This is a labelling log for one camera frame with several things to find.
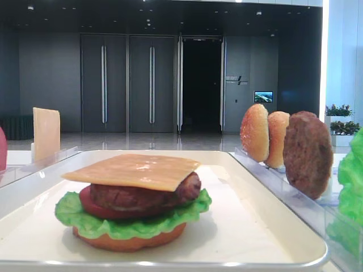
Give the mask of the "orange cheese slice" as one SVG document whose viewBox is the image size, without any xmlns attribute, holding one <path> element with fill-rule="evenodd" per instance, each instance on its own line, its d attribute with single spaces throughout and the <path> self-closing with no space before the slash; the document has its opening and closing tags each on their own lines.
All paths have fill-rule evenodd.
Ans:
<svg viewBox="0 0 363 272">
<path fill-rule="evenodd" d="M 60 150 L 60 113 L 33 107 L 34 160 L 43 160 Z"/>
<path fill-rule="evenodd" d="M 122 154 L 65 173 L 62 178 L 91 184 L 174 192 L 200 165 L 196 160 L 174 156 Z"/>
</svg>

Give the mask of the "brown meat patty on tray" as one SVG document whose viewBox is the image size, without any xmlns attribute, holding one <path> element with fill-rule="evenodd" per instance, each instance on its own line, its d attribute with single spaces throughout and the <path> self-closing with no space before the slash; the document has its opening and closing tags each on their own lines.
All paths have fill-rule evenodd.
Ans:
<svg viewBox="0 0 363 272">
<path fill-rule="evenodd" d="M 90 185 L 91 200 L 103 208 L 119 211 L 146 211 L 172 208 L 195 200 L 201 190 L 196 172 L 188 175 L 173 192 L 130 186 Z"/>
</svg>

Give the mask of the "red tomato slice on tray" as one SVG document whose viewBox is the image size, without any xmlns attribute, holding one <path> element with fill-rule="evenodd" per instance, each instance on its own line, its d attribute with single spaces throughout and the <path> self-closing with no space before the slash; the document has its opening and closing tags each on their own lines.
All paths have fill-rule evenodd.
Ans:
<svg viewBox="0 0 363 272">
<path fill-rule="evenodd" d="M 83 188 L 79 193 L 79 199 L 85 212 L 100 219 L 124 220 L 149 218 L 157 215 L 165 214 L 174 210 L 176 207 L 157 206 L 144 211 L 117 211 L 113 209 L 98 206 L 91 199 L 91 186 Z"/>
</svg>

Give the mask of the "upright orange cheese slice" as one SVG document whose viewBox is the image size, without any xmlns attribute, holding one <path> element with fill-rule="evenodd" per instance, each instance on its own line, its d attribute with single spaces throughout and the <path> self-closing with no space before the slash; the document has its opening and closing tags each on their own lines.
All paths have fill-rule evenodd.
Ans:
<svg viewBox="0 0 363 272">
<path fill-rule="evenodd" d="M 60 150 L 60 113 L 33 107 L 34 160 L 43 160 Z"/>
</svg>

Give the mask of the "upright red tomato slice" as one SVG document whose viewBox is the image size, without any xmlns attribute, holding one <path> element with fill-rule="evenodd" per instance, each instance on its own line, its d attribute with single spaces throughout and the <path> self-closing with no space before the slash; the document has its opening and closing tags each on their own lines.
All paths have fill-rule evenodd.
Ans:
<svg viewBox="0 0 363 272">
<path fill-rule="evenodd" d="M 7 140 L 6 136 L 0 127 L 0 171 L 6 169 L 7 164 Z"/>
</svg>

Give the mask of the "upright green lettuce leaf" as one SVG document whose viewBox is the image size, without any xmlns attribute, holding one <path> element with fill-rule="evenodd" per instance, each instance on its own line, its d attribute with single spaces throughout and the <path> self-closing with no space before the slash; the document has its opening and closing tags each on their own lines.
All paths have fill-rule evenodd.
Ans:
<svg viewBox="0 0 363 272">
<path fill-rule="evenodd" d="M 343 186 L 339 194 L 339 212 L 362 227 L 362 130 L 350 142 L 351 151 L 340 161 L 338 182 Z M 327 227 L 333 240 L 355 257 L 362 257 L 360 251 L 360 231 L 348 221 L 336 219 Z"/>
</svg>

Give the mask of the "far sesame bun half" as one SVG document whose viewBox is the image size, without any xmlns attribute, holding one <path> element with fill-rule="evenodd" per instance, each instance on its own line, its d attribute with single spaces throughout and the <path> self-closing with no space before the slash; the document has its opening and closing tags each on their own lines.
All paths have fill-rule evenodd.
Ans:
<svg viewBox="0 0 363 272">
<path fill-rule="evenodd" d="M 269 155 L 268 111 L 262 104 L 248 108 L 240 127 L 242 149 L 256 162 L 263 162 Z"/>
</svg>

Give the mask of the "middle dark double door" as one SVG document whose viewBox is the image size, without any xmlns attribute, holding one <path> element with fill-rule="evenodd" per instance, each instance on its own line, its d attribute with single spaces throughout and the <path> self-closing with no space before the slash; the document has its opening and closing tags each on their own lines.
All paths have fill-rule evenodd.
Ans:
<svg viewBox="0 0 363 272">
<path fill-rule="evenodd" d="M 130 131 L 173 131 L 174 39 L 130 38 Z"/>
</svg>

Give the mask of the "dark double door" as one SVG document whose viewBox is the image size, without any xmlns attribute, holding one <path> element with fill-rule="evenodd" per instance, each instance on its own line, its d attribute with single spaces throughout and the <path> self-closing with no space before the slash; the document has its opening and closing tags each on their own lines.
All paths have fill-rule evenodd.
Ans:
<svg viewBox="0 0 363 272">
<path fill-rule="evenodd" d="M 173 131 L 174 39 L 130 38 L 130 131 Z"/>
<path fill-rule="evenodd" d="M 124 36 L 82 35 L 83 131 L 126 132 Z"/>
</svg>

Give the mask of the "left dark double door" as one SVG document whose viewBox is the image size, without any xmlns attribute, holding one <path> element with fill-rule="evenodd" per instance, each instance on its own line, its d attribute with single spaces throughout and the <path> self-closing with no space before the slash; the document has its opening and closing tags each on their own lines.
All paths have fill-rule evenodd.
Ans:
<svg viewBox="0 0 363 272">
<path fill-rule="evenodd" d="M 126 132 L 124 36 L 82 35 L 83 131 Z"/>
</svg>

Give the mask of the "white rectangular tray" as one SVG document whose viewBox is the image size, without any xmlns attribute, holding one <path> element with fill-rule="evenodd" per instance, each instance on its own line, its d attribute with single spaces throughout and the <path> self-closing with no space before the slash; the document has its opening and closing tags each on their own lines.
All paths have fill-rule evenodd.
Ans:
<svg viewBox="0 0 363 272">
<path fill-rule="evenodd" d="M 322 271 L 329 260 L 325 240 L 221 151 L 166 152 L 201 163 L 213 200 L 178 239 L 134 253 L 92 248 L 54 216 L 65 193 L 83 188 L 62 175 L 116 155 L 80 152 L 2 187 L 2 271 Z"/>
</svg>

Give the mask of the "clear acrylic right rack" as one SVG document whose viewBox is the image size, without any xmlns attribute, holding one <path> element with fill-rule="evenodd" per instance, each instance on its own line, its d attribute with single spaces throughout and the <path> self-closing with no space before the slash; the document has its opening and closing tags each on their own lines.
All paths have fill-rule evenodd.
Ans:
<svg viewBox="0 0 363 272">
<path fill-rule="evenodd" d="M 274 169 L 257 163 L 240 147 L 235 148 L 233 156 L 325 239 L 331 252 L 331 262 L 338 271 L 362 271 L 362 227 L 338 209 L 343 189 L 337 179 L 338 166 L 345 154 L 334 154 L 328 187 L 317 200 L 289 185 L 284 167 Z"/>
</svg>

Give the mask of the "clear acrylic rack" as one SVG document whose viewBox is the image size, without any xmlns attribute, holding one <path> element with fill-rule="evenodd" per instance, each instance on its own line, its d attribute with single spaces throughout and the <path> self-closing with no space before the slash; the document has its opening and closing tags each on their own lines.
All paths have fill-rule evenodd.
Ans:
<svg viewBox="0 0 363 272">
<path fill-rule="evenodd" d="M 343 189 L 337 179 L 338 166 L 345 154 L 334 154 L 328 187 L 317 200 L 289 185 L 284 167 L 274 169 L 257 163 L 240 147 L 235 148 L 233 156 L 325 239 L 331 252 L 331 262 L 338 271 L 362 271 L 362 227 L 338 209 Z"/>
<path fill-rule="evenodd" d="M 70 170 L 73 168 L 71 159 L 80 153 L 81 150 L 75 146 L 58 151 L 45 159 L 33 161 L 33 151 L 9 151 L 10 164 L 1 171 L 1 189 L 29 176 L 39 174 L 41 178 L 45 178 L 45 175 Z"/>
</svg>

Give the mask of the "white flower planter box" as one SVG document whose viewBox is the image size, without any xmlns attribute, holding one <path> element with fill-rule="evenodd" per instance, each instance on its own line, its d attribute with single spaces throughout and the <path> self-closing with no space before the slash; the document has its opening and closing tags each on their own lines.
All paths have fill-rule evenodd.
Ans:
<svg viewBox="0 0 363 272">
<path fill-rule="evenodd" d="M 360 130 L 360 124 L 354 122 L 353 111 L 350 105 L 326 105 L 325 124 L 331 134 L 332 145 L 335 147 L 348 147 L 350 141 Z"/>
</svg>

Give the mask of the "clear acrylic left rack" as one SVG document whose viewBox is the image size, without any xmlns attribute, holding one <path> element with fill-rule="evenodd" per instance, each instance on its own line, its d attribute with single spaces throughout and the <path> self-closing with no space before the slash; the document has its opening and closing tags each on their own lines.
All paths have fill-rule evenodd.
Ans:
<svg viewBox="0 0 363 272">
<path fill-rule="evenodd" d="M 1 189 L 29 176 L 39 174 L 41 178 L 45 178 L 45 175 L 70 170 L 73 168 L 71 159 L 80 153 L 81 150 L 75 146 L 58 151 L 45 159 L 33 161 L 33 151 L 9 151 L 10 164 L 1 171 Z"/>
</svg>

